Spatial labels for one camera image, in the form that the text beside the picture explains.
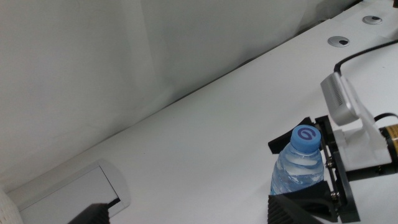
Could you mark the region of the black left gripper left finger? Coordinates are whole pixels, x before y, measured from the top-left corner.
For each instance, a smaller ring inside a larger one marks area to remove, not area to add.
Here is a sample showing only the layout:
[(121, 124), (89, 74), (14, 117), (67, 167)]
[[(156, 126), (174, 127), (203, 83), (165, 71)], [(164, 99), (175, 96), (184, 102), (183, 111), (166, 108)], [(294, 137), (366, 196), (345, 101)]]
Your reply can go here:
[(68, 224), (109, 224), (108, 204), (91, 204), (68, 222)]

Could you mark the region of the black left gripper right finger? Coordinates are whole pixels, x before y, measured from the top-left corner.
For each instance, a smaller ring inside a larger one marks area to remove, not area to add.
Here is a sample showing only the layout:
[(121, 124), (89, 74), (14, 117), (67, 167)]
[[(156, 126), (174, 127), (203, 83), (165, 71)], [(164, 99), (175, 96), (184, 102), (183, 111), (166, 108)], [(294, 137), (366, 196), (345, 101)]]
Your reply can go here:
[(294, 194), (268, 196), (268, 224), (319, 224), (321, 221), (313, 217), (321, 213), (325, 205), (314, 198)]

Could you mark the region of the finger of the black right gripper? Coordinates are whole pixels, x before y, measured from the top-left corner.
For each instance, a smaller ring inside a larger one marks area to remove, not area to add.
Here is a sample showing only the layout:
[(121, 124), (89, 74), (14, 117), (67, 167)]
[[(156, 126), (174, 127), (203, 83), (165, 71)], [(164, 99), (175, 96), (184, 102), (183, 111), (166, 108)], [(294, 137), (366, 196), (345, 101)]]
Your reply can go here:
[(329, 185), (326, 181), (321, 181), (315, 185), (307, 187), (302, 190), (295, 192), (284, 193), (284, 194), (294, 194), (308, 198), (314, 198), (319, 200), (325, 205), (325, 209), (321, 213), (313, 214), (313, 217), (322, 218), (328, 220), (329, 222), (336, 223), (338, 221), (338, 214), (336, 212), (333, 200), (331, 198), (331, 191)]
[[(313, 126), (313, 122), (310, 119), (310, 117), (306, 117), (301, 122), (299, 122), (299, 124), (297, 126), (300, 126), (300, 125)], [(269, 149), (271, 150), (271, 153), (279, 154), (284, 149), (284, 147), (290, 142), (292, 133), (293, 133), (293, 128), (290, 131), (286, 132), (285, 134), (268, 142), (268, 146), (269, 146)]]

